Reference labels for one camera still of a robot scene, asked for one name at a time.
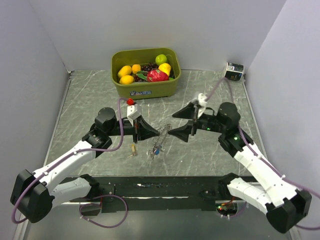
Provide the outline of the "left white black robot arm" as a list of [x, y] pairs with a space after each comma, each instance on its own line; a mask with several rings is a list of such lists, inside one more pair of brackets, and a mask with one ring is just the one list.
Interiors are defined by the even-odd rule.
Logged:
[[128, 106], [124, 118], [113, 108], [102, 108], [90, 130], [71, 150], [42, 168], [32, 172], [25, 169], [18, 174], [10, 197], [11, 220], [19, 224], [16, 212], [20, 211], [25, 219], [37, 223], [62, 203], [80, 198], [95, 200], [101, 189], [92, 176], [85, 174], [66, 183], [62, 181], [102, 153], [111, 152], [112, 136], [132, 136], [137, 143], [159, 136], [159, 131], [144, 120], [138, 105]]

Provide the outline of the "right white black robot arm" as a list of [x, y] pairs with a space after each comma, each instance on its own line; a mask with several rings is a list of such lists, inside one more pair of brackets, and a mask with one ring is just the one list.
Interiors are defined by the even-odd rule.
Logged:
[[190, 102], [172, 117], [187, 119], [169, 135], [187, 142], [197, 130], [219, 133], [220, 146], [243, 165], [259, 183], [244, 181], [234, 173], [220, 179], [218, 193], [223, 199], [240, 198], [266, 215], [270, 225], [280, 233], [288, 232], [308, 215], [312, 195], [309, 191], [285, 181], [283, 175], [264, 158], [254, 141], [240, 128], [240, 114], [235, 104], [224, 102], [218, 112], [206, 114], [206, 107]]

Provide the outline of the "brass key with yellow tag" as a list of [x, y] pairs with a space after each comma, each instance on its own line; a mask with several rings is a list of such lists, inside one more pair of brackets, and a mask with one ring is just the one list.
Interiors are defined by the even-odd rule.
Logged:
[[131, 145], [131, 151], [132, 153], [128, 156], [128, 158], [135, 157], [138, 155], [136, 145], [134, 143]]

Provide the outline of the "olive green plastic bin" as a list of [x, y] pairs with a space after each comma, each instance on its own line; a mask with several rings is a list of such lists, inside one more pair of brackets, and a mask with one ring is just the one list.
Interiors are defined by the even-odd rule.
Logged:
[[[136, 82], [131, 84], [120, 84], [118, 72], [124, 66], [133, 66], [134, 64], [146, 65], [154, 63], [156, 56], [164, 54], [167, 57], [168, 64], [174, 78], [161, 82]], [[170, 48], [144, 48], [123, 50], [115, 53], [111, 58], [111, 80], [121, 97], [132, 98], [134, 100], [170, 97], [175, 94], [179, 78], [181, 76], [181, 68], [177, 54]]]

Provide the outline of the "yellow mango lower left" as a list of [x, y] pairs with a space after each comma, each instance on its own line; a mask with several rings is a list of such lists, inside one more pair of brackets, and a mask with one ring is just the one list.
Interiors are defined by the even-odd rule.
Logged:
[[120, 78], [119, 83], [121, 85], [130, 85], [135, 82], [135, 79], [132, 75], [124, 75]]

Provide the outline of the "yellow mango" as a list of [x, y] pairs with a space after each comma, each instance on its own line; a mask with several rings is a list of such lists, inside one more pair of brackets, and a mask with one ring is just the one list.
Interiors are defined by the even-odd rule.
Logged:
[[135, 79], [132, 75], [124, 75], [120, 78], [119, 83], [121, 85], [130, 85], [135, 82]]
[[132, 74], [132, 67], [130, 65], [123, 66], [117, 73], [117, 76], [121, 79], [124, 76]]

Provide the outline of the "dark grape bunch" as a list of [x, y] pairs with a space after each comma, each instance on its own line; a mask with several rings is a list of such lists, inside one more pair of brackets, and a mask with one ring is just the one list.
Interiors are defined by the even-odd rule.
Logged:
[[151, 70], [158, 68], [158, 65], [152, 62], [147, 64], [140, 64], [140, 65], [141, 65], [141, 71], [139, 71], [137, 74], [133, 74], [135, 82], [145, 82], [145, 79], [141, 78], [140, 75], [146, 77]]

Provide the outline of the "yellow mango upper left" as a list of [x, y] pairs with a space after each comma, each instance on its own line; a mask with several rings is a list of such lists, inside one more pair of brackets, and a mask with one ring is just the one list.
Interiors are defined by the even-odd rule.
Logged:
[[117, 76], [121, 79], [124, 76], [132, 74], [132, 67], [130, 65], [123, 66], [117, 73]]

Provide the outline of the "small orange fruit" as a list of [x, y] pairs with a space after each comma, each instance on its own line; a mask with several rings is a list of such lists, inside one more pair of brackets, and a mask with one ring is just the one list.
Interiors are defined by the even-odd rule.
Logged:
[[140, 64], [134, 64], [132, 65], [131, 69], [132, 69], [132, 73], [136, 75], [139, 71], [142, 70], [142, 67]]

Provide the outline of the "green apple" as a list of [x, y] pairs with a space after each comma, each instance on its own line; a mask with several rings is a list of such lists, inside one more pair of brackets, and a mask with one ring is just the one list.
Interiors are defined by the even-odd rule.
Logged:
[[167, 56], [165, 54], [159, 54], [155, 57], [155, 63], [160, 66], [164, 63], [167, 63], [168, 62], [168, 59], [167, 59]]

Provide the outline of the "black white roll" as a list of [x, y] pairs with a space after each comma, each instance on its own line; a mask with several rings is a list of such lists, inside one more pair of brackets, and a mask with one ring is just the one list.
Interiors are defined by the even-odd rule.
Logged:
[[223, 77], [234, 82], [238, 82], [243, 78], [245, 66], [227, 62], [223, 71]]

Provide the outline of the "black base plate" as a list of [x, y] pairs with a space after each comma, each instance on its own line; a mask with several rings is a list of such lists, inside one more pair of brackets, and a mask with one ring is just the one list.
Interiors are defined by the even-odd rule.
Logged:
[[216, 211], [217, 204], [244, 201], [227, 192], [222, 186], [226, 176], [93, 176], [94, 190], [72, 202], [94, 202], [102, 196], [102, 212], [113, 213], [124, 209], [119, 196], [129, 211], [193, 210]]

